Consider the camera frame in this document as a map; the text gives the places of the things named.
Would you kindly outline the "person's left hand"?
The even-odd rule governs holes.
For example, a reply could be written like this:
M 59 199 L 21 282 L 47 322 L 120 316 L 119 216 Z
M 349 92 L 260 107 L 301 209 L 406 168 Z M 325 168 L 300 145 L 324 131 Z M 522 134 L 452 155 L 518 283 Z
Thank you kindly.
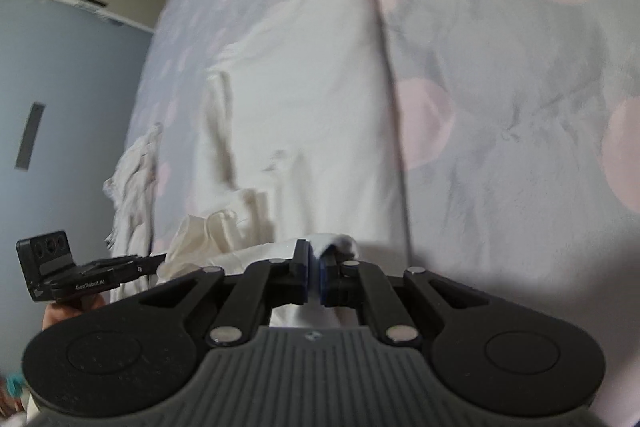
M 73 306 L 69 303 L 49 303 L 44 308 L 41 328 L 48 329 L 63 321 L 80 317 L 83 313 L 100 309 L 105 305 L 105 299 L 101 294 L 82 297 Z

